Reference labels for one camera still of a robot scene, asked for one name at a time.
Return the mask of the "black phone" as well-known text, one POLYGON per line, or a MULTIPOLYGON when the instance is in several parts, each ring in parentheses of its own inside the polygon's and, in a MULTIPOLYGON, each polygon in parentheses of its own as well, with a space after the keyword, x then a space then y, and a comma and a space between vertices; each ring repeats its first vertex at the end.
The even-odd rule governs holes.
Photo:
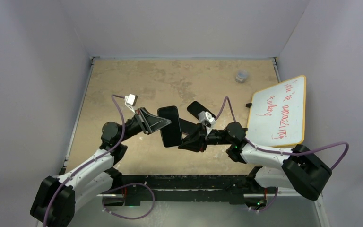
POLYGON ((179 120, 178 108, 174 105, 158 108, 159 117, 168 119, 171 123, 163 127, 161 132, 162 142, 165 148, 177 147, 182 144, 182 131, 179 120))

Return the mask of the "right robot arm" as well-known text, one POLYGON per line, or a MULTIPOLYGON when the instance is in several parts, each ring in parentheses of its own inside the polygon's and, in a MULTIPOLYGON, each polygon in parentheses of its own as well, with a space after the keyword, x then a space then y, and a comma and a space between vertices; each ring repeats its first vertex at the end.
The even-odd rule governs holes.
POLYGON ((246 129, 239 122, 211 132, 198 123, 178 148, 203 152, 208 145, 229 145, 226 153, 232 161, 257 165, 246 180, 251 192, 268 187, 289 188, 315 201, 332 175, 332 170, 306 146, 272 148, 255 144, 248 141, 246 129))

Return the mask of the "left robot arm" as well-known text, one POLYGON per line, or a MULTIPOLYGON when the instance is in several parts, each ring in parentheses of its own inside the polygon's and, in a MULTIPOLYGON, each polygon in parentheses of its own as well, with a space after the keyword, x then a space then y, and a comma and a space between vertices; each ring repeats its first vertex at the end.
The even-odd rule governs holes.
POLYGON ((122 124, 107 122, 102 127, 102 144, 86 161, 57 177, 43 179, 30 215, 46 227, 66 227, 79 208, 101 192, 121 190, 121 173, 114 169, 127 146, 121 142, 141 132, 149 135, 171 124, 171 120, 149 113, 144 107, 122 124))

